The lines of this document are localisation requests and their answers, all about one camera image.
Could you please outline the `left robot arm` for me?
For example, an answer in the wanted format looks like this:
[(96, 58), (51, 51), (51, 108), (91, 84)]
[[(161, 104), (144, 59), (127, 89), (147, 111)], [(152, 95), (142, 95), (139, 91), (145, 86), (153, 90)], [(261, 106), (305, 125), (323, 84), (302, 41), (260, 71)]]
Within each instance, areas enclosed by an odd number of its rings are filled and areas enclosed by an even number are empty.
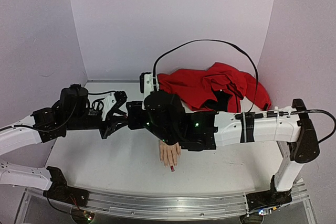
[[(79, 84), (61, 91), (60, 98), (51, 107), (34, 111), (31, 115), (1, 128), (1, 157), (33, 145), (52, 142), (66, 137), (69, 131), (97, 130), (105, 140), (113, 132), (127, 125), (127, 114), (121, 106), (127, 101), (124, 91), (92, 93)], [(66, 201), (71, 190), (57, 180), (57, 168), (38, 168), (13, 164), (1, 159), (1, 184), (50, 190), (59, 201)]]

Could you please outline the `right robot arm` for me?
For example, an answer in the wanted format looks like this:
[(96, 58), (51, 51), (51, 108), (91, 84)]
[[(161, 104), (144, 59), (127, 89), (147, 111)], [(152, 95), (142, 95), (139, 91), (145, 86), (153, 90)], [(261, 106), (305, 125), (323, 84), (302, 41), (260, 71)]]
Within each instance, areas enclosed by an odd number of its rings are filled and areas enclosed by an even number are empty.
[(234, 144), (286, 142), (288, 150), (274, 175), (276, 191), (289, 191), (303, 165), (320, 154), (317, 134), (303, 101), (283, 110), (264, 112), (187, 113), (180, 97), (163, 90), (144, 101), (126, 103), (128, 127), (146, 129), (167, 145), (200, 152)]

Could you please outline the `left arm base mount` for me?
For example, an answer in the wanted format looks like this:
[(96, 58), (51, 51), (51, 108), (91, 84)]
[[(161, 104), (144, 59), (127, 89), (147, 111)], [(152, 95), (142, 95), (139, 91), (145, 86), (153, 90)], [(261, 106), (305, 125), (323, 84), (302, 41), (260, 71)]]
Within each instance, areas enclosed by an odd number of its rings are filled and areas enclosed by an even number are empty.
[(51, 175), (52, 184), (48, 190), (44, 190), (44, 197), (78, 207), (87, 206), (89, 198), (87, 190), (69, 186), (61, 169), (48, 166), (47, 170)]

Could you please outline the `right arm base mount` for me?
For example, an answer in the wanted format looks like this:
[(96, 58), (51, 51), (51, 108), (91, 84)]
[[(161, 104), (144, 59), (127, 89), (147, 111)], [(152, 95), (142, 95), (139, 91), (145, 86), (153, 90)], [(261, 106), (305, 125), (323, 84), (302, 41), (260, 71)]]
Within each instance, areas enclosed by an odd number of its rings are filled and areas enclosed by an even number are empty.
[(271, 178), (270, 189), (246, 195), (248, 212), (272, 207), (280, 207), (292, 202), (291, 189), (278, 191), (275, 187), (275, 176)]

